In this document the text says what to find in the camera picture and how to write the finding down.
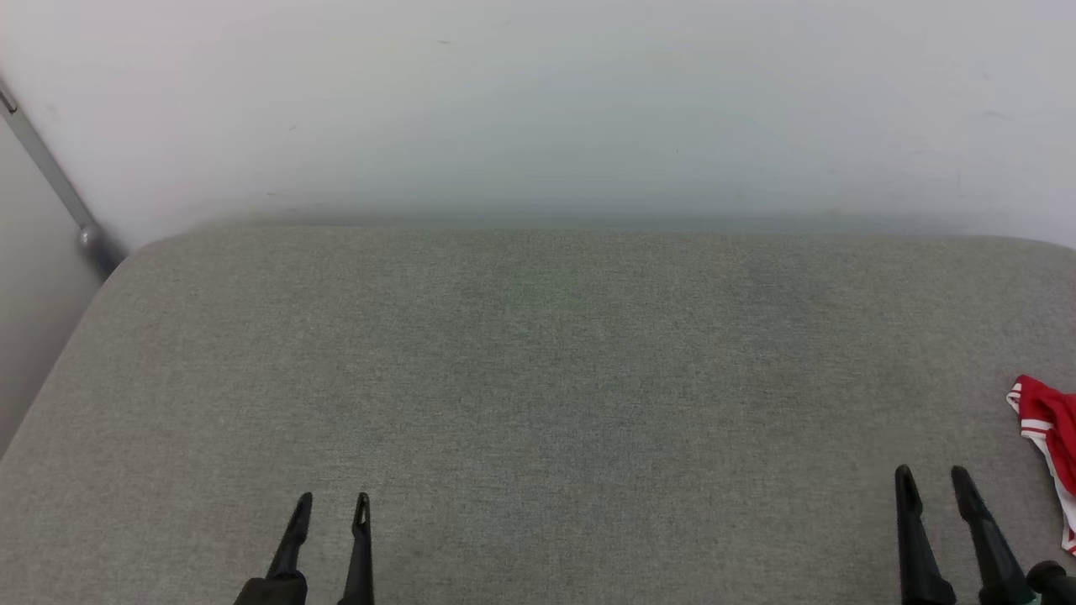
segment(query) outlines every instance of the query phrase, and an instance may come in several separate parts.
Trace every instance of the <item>gray fabric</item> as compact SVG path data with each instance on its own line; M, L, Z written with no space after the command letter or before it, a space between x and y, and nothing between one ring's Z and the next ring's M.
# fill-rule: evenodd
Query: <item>gray fabric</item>
M231 603L314 492L336 603L895 603L912 466L1066 559L1005 394L1076 391L1076 254L1000 238L259 228L124 263L0 462L0 601Z

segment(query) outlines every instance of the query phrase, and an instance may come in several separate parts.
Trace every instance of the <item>red and white fabric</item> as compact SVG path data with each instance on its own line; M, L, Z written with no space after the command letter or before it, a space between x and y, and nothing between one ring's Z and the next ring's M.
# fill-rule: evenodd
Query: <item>red and white fabric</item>
M1020 435L1043 452L1065 513L1061 548L1076 555L1076 395L1021 376L1006 397L1020 414Z

